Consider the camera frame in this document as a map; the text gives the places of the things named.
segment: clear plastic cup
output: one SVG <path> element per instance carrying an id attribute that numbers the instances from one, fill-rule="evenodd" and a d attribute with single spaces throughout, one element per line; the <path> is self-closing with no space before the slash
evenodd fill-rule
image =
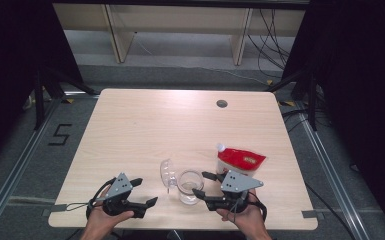
<path id="1" fill-rule="evenodd" d="M 179 175 L 177 180 L 179 198 L 185 204 L 193 205 L 199 202 L 192 189 L 202 190 L 204 188 L 204 178 L 201 172 L 196 170 L 186 170 Z"/>

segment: human hand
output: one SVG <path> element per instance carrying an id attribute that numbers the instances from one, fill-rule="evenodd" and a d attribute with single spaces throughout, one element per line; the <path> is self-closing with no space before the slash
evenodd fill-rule
<path id="1" fill-rule="evenodd" d="M 102 191 L 101 197 L 105 196 L 108 189 L 109 187 Z M 118 223 L 133 217 L 133 215 L 133 211 L 126 211 L 116 216 L 110 216 L 102 209 L 102 202 L 98 202 L 95 204 L 95 207 L 89 215 L 81 240 L 103 239 L 106 235 L 111 233 Z"/>
<path id="2" fill-rule="evenodd" d="M 255 189 L 249 190 L 248 201 L 257 202 Z M 250 240 L 271 240 L 263 216 L 259 207 L 249 204 L 241 213 L 232 213 L 226 209 L 217 209 L 217 213 L 222 216 L 222 221 L 233 222 L 239 230 Z"/>

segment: gray carpet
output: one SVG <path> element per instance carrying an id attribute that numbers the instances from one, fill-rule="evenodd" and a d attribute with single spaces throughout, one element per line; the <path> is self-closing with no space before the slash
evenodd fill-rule
<path id="1" fill-rule="evenodd" d="M 273 79 L 265 77 L 259 71 L 251 70 L 235 71 L 234 73 L 247 78 L 259 79 L 262 83 L 252 79 L 238 78 L 224 72 L 197 68 L 80 66 L 80 70 L 85 83 L 96 90 L 112 87 L 263 91 L 267 86 L 262 83 L 265 83 L 267 79 Z M 280 76 L 281 72 L 270 72 L 270 74 Z M 278 100 L 290 100 L 289 94 L 292 87 L 292 85 L 287 86 L 277 91 Z M 76 90 L 69 85 L 64 85 L 64 88 Z M 74 233 L 75 229 L 50 227 L 46 216 L 43 216 L 43 211 L 50 209 L 58 195 L 96 101 L 97 99 L 82 98 L 75 99 L 71 104 L 59 105 L 0 218 L 0 239 L 65 239 Z M 289 106 L 280 108 L 282 112 L 296 109 Z M 323 107 L 320 106 L 317 113 L 317 127 L 326 151 L 359 210 L 371 238 L 385 239 L 385 216 L 362 177 L 358 172 L 349 168 L 352 160 L 336 135 L 334 126 L 329 123 L 326 112 L 322 110 Z M 0 187 L 32 134 L 34 117 L 34 109 L 28 109 L 22 114 L 2 148 Z M 49 143 L 62 142 L 61 138 L 53 137 L 59 124 L 71 124 L 60 130 L 70 136 L 65 145 L 50 146 Z M 293 115 L 285 125 L 290 130 L 291 142 L 304 180 L 344 219 L 317 155 L 308 140 L 301 119 L 298 115 Z M 314 231 L 270 231 L 270 234 L 279 240 L 351 239 L 346 229 L 325 204 L 313 193 L 309 192 L 309 195 L 314 209 L 319 214 L 318 228 Z M 126 233 L 123 239 L 166 239 L 166 234 L 167 232 L 162 231 L 137 231 Z M 187 239 L 240 239 L 237 234 L 218 232 L 185 232 L 184 234 Z M 78 239 L 79 236 L 80 233 L 77 233 L 72 239 Z"/>

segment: white cap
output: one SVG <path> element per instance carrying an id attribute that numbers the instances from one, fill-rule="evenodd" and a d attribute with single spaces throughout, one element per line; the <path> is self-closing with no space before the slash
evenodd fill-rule
<path id="1" fill-rule="evenodd" d="M 218 143 L 218 144 L 217 144 L 217 150 L 218 150 L 219 152 L 223 152 L 224 150 L 226 150 L 226 147 L 225 147 L 223 144 Z"/>

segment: table top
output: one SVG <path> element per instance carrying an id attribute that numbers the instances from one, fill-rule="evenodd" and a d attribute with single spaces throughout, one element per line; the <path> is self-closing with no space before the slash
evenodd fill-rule
<path id="1" fill-rule="evenodd" d="M 227 102 L 221 108 L 216 103 Z M 267 156 L 254 178 L 267 206 L 268 229 L 312 230 L 316 218 L 276 99 L 268 92 L 106 89 L 102 91 L 79 144 L 56 204 L 87 202 L 107 180 L 124 172 L 143 178 L 129 201 L 158 197 L 143 219 L 129 219 L 127 229 L 232 230 L 205 202 L 185 205 L 177 189 L 167 194 L 160 163 L 176 172 L 192 168 L 215 172 L 217 143 Z M 220 183 L 205 179 L 207 195 L 220 194 Z M 84 227 L 85 208 L 53 212 L 54 227 Z"/>

